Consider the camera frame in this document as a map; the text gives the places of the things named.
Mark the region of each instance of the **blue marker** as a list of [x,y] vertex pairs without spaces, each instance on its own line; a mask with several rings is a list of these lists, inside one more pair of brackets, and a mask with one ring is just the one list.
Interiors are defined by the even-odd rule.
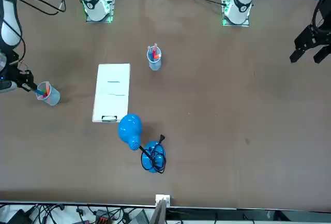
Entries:
[[38,89],[33,89],[33,91],[36,92],[38,95],[41,95],[41,96],[43,96],[45,94],[44,92],[42,92]]

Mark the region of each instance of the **clipboard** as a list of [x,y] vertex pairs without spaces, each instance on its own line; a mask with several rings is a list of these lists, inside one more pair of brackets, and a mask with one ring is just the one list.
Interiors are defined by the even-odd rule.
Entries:
[[130,64],[100,64],[93,122],[116,123],[128,114]]

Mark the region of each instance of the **pen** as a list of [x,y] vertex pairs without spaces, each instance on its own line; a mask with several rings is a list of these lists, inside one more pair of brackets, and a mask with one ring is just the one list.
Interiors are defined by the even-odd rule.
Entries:
[[148,46],[147,49],[148,49],[148,57],[149,57],[150,61],[154,61],[151,47]]
[[156,49],[157,49],[157,44],[154,43],[153,52],[152,52],[153,59],[154,59],[154,55],[156,54]]
[[34,89],[33,91],[34,91],[35,93],[37,93],[38,95],[41,95],[41,96],[43,96],[43,95],[45,94],[45,92],[40,91],[40,90],[38,90],[38,89]]

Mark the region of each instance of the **pen holder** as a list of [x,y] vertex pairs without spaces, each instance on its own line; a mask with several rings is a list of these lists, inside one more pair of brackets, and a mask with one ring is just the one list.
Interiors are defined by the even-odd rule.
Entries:
[[151,70],[159,70],[161,68],[161,50],[159,47],[157,47],[155,55],[160,55],[160,57],[154,60],[154,58],[152,58],[151,53],[147,50],[147,59]]
[[38,100],[44,101],[44,102],[48,103],[49,105],[54,106],[60,101],[60,93],[59,93],[59,91],[56,90],[56,88],[54,88],[49,82],[41,82],[37,86],[37,90],[46,92],[47,83],[50,86],[50,93],[45,97],[36,93],[36,97]]

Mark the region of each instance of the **marker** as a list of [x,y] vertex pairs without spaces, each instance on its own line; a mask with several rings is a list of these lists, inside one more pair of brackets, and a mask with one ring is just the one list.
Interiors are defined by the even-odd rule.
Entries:
[[152,52],[152,57],[154,58],[154,55],[156,54],[156,49],[157,49],[157,44],[154,43],[154,47],[153,47],[153,52]]
[[40,91],[40,90],[38,90],[38,89],[34,89],[33,91],[34,91],[35,93],[37,93],[38,95],[41,95],[41,96],[43,96],[43,95],[45,94],[45,92]]
[[50,94],[50,84],[46,83],[46,95],[48,96]]
[[153,53],[152,53],[151,47],[148,46],[147,49],[148,49],[148,56],[149,56],[149,59],[150,59],[151,61],[154,61],[154,59],[153,59]]

